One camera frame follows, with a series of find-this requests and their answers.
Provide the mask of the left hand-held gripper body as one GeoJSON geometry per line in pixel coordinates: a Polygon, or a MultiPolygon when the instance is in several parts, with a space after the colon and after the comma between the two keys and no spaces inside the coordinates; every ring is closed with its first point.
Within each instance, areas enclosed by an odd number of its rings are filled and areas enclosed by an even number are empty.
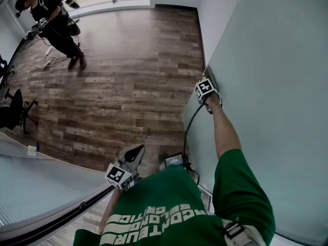
{"type": "Polygon", "coordinates": [[[114,163],[110,163],[105,179],[112,186],[126,191],[139,177],[137,168],[141,164],[146,148],[144,145],[131,145],[122,149],[114,163]]]}

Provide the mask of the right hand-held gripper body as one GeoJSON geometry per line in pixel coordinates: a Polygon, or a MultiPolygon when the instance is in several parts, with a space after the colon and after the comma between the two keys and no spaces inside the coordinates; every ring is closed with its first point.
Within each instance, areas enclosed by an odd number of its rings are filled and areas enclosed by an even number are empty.
{"type": "Polygon", "coordinates": [[[208,78],[203,79],[203,80],[199,81],[196,84],[195,94],[196,94],[196,97],[198,99],[198,102],[201,105],[205,105],[207,111],[210,114],[212,114],[213,112],[212,112],[210,106],[208,104],[206,104],[206,100],[210,95],[216,94],[219,98],[220,105],[222,106],[221,96],[220,96],[219,92],[217,91],[217,89],[212,85],[211,81],[208,78]]]}

